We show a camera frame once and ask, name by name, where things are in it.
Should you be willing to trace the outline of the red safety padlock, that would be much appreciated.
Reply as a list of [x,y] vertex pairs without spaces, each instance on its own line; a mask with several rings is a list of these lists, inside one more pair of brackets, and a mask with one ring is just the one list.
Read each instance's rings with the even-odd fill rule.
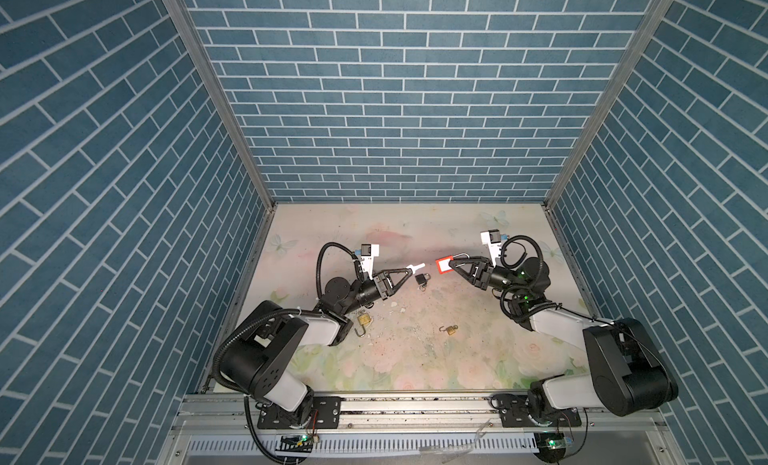
[[456,255],[450,255],[443,258],[439,258],[435,261],[437,270],[439,274],[446,274],[452,271],[452,267],[450,266],[450,262],[452,260],[457,259],[465,259],[469,258],[469,255],[467,253],[459,253]]

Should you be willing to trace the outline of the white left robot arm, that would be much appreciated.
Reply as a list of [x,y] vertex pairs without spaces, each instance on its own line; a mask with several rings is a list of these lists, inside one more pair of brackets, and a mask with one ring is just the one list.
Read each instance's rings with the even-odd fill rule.
[[352,282],[335,277],[321,288],[311,310],[287,309],[265,300],[223,340],[212,375],[221,386],[269,402],[303,422],[313,391],[287,371],[304,346],[336,346],[352,329],[348,315],[394,296],[418,268],[382,270]]

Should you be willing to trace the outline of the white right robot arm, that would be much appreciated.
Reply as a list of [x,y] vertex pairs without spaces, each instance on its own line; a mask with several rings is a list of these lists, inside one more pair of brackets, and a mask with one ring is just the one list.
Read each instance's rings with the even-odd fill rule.
[[623,417],[678,398],[677,381],[644,325],[632,318],[589,316],[548,299],[549,267],[541,259],[529,257],[509,268],[501,259],[451,258],[448,266],[474,287],[494,292],[502,313],[515,324],[586,354],[587,372],[530,386],[528,408],[534,419],[581,408]]

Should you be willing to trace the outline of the black padlock with key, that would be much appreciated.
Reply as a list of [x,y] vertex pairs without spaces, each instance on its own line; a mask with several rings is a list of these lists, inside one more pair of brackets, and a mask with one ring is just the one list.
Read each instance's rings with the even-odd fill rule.
[[424,292],[427,288],[427,285],[430,279],[431,279],[431,276],[428,273],[417,274],[415,276],[415,280],[418,285],[418,289]]

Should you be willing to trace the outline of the brass padlock with key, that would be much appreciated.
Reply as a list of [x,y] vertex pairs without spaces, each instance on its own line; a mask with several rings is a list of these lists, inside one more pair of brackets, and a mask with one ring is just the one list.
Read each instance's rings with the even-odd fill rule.
[[372,318],[367,312],[360,312],[356,316],[358,326],[355,328],[355,334],[357,337],[362,338],[367,335],[367,327],[371,324]]

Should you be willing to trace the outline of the small brass padlock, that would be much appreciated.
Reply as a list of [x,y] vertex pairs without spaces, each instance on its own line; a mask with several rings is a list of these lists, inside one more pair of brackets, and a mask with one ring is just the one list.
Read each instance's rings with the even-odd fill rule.
[[440,332],[447,333],[448,335],[453,335],[458,330],[457,325],[449,325],[449,326],[442,326],[439,328]]

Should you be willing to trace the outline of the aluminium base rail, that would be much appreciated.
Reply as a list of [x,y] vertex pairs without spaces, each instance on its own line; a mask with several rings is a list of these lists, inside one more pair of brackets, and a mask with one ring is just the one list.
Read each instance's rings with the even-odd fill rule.
[[247,411],[239,394],[187,395],[161,464],[281,462],[681,464],[670,421],[656,410],[617,417],[571,408],[535,417],[521,391],[317,393],[304,426],[276,408]]

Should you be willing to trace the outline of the aluminium right corner post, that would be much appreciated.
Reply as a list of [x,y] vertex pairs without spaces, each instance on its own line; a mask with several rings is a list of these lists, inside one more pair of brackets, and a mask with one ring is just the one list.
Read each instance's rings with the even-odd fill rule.
[[629,40],[621,59],[609,79],[606,89],[599,97],[592,114],[586,120],[579,138],[575,141],[574,147],[565,160],[561,172],[558,174],[543,202],[543,209],[546,213],[552,214],[554,212],[555,205],[562,197],[568,182],[590,149],[594,138],[604,124],[611,108],[627,84],[643,52],[649,45],[655,31],[660,26],[662,19],[673,2],[674,0],[650,1],[637,30]]

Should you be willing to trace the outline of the aluminium corner post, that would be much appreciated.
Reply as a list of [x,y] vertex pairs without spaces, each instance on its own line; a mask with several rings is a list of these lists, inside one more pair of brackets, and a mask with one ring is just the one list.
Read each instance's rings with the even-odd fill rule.
[[184,0],[161,0],[175,26],[189,57],[206,88],[211,101],[227,131],[235,150],[243,162],[257,195],[268,213],[275,208],[275,201],[258,170],[254,156],[237,122],[228,98],[220,84],[211,60],[194,26]]
[[561,172],[558,174],[543,202],[543,209],[546,213],[552,214],[554,212],[555,205],[562,197],[568,182],[590,149],[594,138],[604,124],[611,108],[627,84],[643,52],[649,45],[655,31],[660,26],[662,19],[673,2],[674,0],[650,1],[637,30],[629,40],[621,59],[609,79],[606,89],[599,97],[592,114],[586,120],[579,138],[575,141],[574,147],[565,160]]

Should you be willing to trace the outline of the aluminium left corner post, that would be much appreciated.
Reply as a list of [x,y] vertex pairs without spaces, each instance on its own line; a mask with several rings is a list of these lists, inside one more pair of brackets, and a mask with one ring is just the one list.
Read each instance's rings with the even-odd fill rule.
[[220,84],[211,60],[194,26],[184,0],[161,0],[175,26],[189,57],[206,88],[211,101],[227,131],[235,150],[243,162],[257,195],[268,213],[275,208],[275,201],[258,170],[254,156],[237,122],[228,98]]

